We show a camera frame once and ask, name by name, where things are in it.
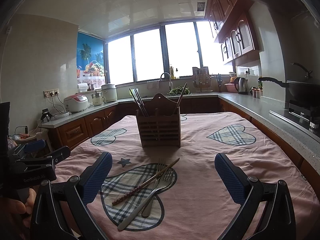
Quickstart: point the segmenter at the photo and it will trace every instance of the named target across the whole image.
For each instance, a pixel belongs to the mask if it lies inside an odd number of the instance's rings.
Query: window frame
[[[135,61],[135,52],[134,52],[134,35],[141,32],[151,31],[158,29],[160,32],[160,41],[161,41],[161,50],[162,50],[162,60],[163,60],[163,67],[164,72],[170,73],[170,65],[169,65],[169,55],[168,55],[168,46],[167,46],[167,36],[165,32],[165,26],[169,24],[176,24],[176,23],[183,23],[183,22],[193,22],[195,34],[196,34],[196,41],[198,45],[198,55],[199,55],[199,62],[200,62],[200,68],[203,68],[203,59],[202,59],[202,52],[201,52],[201,45],[200,45],[200,39],[199,39],[199,33],[198,28],[196,25],[196,22],[199,21],[207,21],[206,19],[186,19],[186,20],[178,20],[178,21],[168,21],[168,22],[162,22],[155,25],[150,25],[142,28],[138,28],[132,31],[124,32],[115,36],[112,36],[108,39],[105,39],[104,41],[104,65],[105,65],[105,79],[106,84],[110,83],[110,72],[109,72],[109,61],[108,61],[108,43],[126,36],[130,36],[130,43],[131,43],[131,59],[132,59],[132,73],[133,73],[133,82],[124,83],[116,85],[118,86],[127,86],[127,85],[133,85],[133,84],[139,84],[139,83],[146,83],[148,81],[156,81],[159,80],[156,79],[148,79],[148,80],[142,80],[137,81],[137,70],[136,70],[136,61]],[[191,78],[192,76],[181,76],[180,78]],[[168,75],[165,75],[163,79],[169,79]]]

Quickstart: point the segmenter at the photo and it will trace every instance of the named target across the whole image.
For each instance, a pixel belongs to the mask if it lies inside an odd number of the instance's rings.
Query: countertop
[[[245,113],[252,116],[258,122],[268,127],[271,131],[276,133],[284,141],[290,144],[304,159],[306,159],[312,167],[320,174],[320,143],[312,137],[294,127],[293,125],[281,120],[280,118],[269,113],[269,110],[280,110],[280,105],[272,105],[263,101],[262,99],[253,98],[251,95],[238,95],[236,93],[194,93],[192,95],[183,96],[184,98],[199,98],[199,97],[219,97],[229,104],[239,108]],[[151,98],[143,98],[143,101],[151,100]],[[71,122],[86,115],[95,113],[105,108],[133,102],[132,98],[119,99],[115,102],[102,104],[101,106],[91,106],[79,113],[71,114],[55,121],[43,123],[44,128],[56,128],[65,123]]]

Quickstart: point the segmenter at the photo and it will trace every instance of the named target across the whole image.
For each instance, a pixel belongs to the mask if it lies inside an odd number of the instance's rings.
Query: ceiling
[[[158,22],[203,17],[197,2],[206,0],[25,0],[17,13],[71,22],[108,38]]]

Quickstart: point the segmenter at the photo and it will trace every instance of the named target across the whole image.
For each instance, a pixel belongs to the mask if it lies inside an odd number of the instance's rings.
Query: utensil holder
[[[153,116],[141,116],[137,110],[137,124],[142,147],[152,146],[177,146],[181,145],[180,107],[173,115],[158,115],[158,113],[170,113],[176,106],[176,102],[167,99],[162,94],[157,94],[145,104],[148,113]]]

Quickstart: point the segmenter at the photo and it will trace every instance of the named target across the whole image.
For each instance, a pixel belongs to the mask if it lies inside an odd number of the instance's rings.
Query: black wok
[[[312,78],[310,76],[312,71],[308,71],[304,66],[298,63],[292,64],[301,67],[307,75],[300,80],[287,80],[287,82],[271,77],[261,77],[258,80],[271,81],[283,88],[288,88],[294,99],[303,106],[320,106],[320,80]]]

